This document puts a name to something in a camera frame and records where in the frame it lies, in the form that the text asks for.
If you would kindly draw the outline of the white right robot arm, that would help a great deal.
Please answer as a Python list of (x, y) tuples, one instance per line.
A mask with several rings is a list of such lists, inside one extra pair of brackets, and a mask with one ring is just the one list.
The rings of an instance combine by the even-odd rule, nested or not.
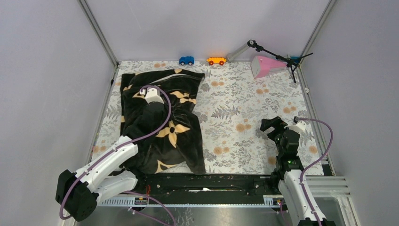
[(334, 226), (316, 203), (306, 180), (306, 171), (315, 165), (304, 167), (298, 155), (300, 133), (305, 130), (307, 119), (294, 118), (288, 125), (280, 117), (262, 119), (260, 130), (274, 141), (278, 154), (276, 167), (267, 181), (268, 187), (276, 194), (282, 194), (292, 224), (295, 226)]

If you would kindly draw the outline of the grey metal cylinder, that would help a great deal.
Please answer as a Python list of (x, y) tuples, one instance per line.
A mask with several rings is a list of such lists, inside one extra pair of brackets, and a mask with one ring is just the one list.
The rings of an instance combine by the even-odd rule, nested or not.
[(240, 56), (242, 53), (244, 53), (247, 49), (249, 49), (250, 46), (248, 45), (248, 42), (239, 47), (237, 50), (232, 51), (231, 53), (228, 53), (226, 56), (226, 61), (227, 62), (233, 62), (238, 56)]

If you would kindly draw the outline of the orange toy car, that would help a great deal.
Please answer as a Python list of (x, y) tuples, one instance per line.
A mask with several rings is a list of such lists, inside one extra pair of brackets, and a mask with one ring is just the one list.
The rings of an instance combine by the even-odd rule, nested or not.
[(224, 57), (210, 57), (207, 59), (209, 65), (224, 65), (226, 59)]

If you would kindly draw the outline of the black floral plush pillowcase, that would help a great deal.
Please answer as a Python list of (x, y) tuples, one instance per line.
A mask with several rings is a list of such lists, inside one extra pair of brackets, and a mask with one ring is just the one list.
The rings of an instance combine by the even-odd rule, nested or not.
[(193, 113), (204, 73), (169, 69), (121, 76), (120, 134), (133, 124), (147, 106), (139, 91), (156, 88), (164, 104), (171, 104), (166, 125), (153, 137), (139, 143), (139, 152), (122, 164), (129, 171), (156, 174), (185, 162), (196, 175), (206, 172), (198, 117)]

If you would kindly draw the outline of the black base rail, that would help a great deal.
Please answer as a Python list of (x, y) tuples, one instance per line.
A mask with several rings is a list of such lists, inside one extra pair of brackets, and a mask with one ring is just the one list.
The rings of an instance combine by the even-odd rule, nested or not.
[(291, 194), (274, 175), (159, 173), (139, 178), (126, 194), (149, 196), (164, 205), (258, 206), (289, 201)]

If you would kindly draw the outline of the black tripod stand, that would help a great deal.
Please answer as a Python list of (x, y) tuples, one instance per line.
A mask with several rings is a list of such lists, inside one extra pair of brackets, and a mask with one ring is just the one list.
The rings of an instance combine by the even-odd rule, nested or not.
[(296, 83), (296, 78), (295, 78), (295, 70), (297, 69), (297, 67), (299, 66), (300, 62), (302, 61), (302, 59), (304, 59), (305, 57), (309, 57), (311, 55), (313, 55), (313, 52), (307, 54), (307, 55), (302, 55), (299, 57), (283, 57), (281, 55), (277, 55), (271, 51), (266, 50), (263, 46), (258, 45), (256, 43), (255, 40), (249, 40), (247, 42), (248, 47), (254, 48), (257, 52), (261, 52), (264, 51), (272, 56), (275, 57), (276, 60), (280, 60), (286, 63), (287, 68), (289, 68), (291, 70), (291, 74), (292, 74), (292, 78), (294, 83)]

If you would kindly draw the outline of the blue toy car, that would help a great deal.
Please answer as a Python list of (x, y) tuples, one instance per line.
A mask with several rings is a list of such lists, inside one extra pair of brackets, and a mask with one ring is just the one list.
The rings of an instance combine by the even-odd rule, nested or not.
[(182, 56), (179, 59), (179, 65), (193, 65), (195, 63), (194, 57)]

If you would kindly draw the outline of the pink and white iron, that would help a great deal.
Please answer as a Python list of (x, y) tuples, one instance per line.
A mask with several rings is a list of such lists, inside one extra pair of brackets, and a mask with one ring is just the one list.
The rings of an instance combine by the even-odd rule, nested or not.
[(270, 72), (286, 69), (286, 63), (265, 56), (255, 56), (251, 61), (251, 71), (255, 79), (266, 77)]

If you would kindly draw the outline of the floral patterned table mat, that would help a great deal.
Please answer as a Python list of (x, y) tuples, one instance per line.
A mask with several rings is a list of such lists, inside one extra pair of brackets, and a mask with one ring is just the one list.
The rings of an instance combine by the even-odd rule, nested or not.
[[(209, 66), (197, 61), (193, 66), (181, 67), (177, 61), (122, 61), (92, 148), (93, 159), (119, 138), (122, 74), (177, 68), (205, 73), (193, 113), (201, 125), (208, 174), (270, 174), (277, 149), (268, 139), (268, 132), (260, 131), (261, 119), (279, 116), (291, 125), (295, 116), (311, 118), (299, 76), (295, 75), (294, 83), (289, 70), (254, 79), (249, 62)], [(306, 123), (298, 148), (304, 167), (320, 157), (318, 138), (314, 137), (311, 122)]]

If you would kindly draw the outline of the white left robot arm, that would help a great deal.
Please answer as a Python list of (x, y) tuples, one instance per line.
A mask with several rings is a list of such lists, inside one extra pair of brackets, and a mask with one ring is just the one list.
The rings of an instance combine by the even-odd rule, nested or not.
[(170, 115), (170, 103), (147, 104), (142, 114), (104, 154), (74, 172), (63, 171), (58, 177), (55, 196), (60, 204), (60, 219), (82, 221), (106, 199), (130, 190), (136, 194), (143, 192), (146, 181), (140, 176), (129, 171), (118, 176), (111, 176), (111, 173), (138, 154), (139, 143), (155, 136), (166, 125)]

